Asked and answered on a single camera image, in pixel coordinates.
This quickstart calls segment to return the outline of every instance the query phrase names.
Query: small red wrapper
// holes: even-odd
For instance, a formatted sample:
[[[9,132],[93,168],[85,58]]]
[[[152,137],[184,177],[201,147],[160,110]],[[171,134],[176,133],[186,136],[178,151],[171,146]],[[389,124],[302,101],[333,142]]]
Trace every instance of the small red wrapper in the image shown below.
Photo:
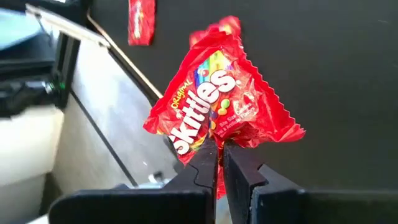
[[[149,45],[155,31],[155,0],[129,0],[129,45]]]
[[[227,139],[256,147],[266,141],[296,141],[305,134],[246,58],[241,39],[217,27],[192,45],[144,128],[169,135],[184,164],[208,134],[216,139],[219,156]],[[217,186],[220,198],[225,194],[221,166]]]

